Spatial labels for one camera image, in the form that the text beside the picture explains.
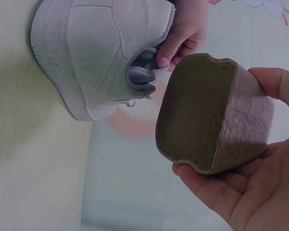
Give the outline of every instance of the hand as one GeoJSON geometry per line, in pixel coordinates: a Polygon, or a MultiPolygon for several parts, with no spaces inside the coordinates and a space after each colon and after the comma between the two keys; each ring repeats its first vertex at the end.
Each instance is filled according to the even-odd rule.
{"type": "MultiPolygon", "coordinates": [[[[249,71],[269,96],[289,106],[288,71],[249,71]]],[[[259,159],[216,176],[200,175],[187,165],[172,169],[233,230],[289,231],[289,139],[268,145],[259,159]]]]}
{"type": "Polygon", "coordinates": [[[169,71],[185,57],[196,53],[207,38],[209,0],[170,0],[176,15],[166,40],[157,54],[160,68],[170,64],[169,71]]]}

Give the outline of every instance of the shoe sole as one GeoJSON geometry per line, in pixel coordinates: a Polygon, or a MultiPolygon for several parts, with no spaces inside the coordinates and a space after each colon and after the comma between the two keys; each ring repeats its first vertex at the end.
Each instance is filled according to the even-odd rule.
{"type": "Polygon", "coordinates": [[[58,89],[72,116],[79,121],[108,117],[114,107],[87,107],[67,45],[67,23],[74,0],[44,0],[31,28],[31,47],[44,73],[58,89]]]}

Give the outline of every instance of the fingernail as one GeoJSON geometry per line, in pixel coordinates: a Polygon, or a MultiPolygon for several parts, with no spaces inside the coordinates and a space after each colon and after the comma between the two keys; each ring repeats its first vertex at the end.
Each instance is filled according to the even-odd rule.
{"type": "Polygon", "coordinates": [[[169,64],[169,60],[166,57],[159,57],[158,64],[161,68],[166,67],[169,64]]]}

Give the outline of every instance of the shoelace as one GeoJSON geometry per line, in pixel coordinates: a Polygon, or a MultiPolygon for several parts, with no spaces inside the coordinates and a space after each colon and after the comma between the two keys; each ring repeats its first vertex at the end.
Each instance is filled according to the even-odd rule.
{"type": "MultiPolygon", "coordinates": [[[[152,100],[151,95],[147,96],[146,99],[152,100]]],[[[123,102],[127,107],[134,107],[136,105],[136,100],[129,100],[127,102],[123,102]]]]}

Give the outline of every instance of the sneaker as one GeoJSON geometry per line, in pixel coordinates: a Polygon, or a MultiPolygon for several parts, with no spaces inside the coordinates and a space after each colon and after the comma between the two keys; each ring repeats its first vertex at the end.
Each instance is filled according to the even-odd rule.
{"type": "Polygon", "coordinates": [[[155,56],[172,25],[166,0],[44,0],[31,29],[34,55],[80,121],[149,98],[155,56]]]}

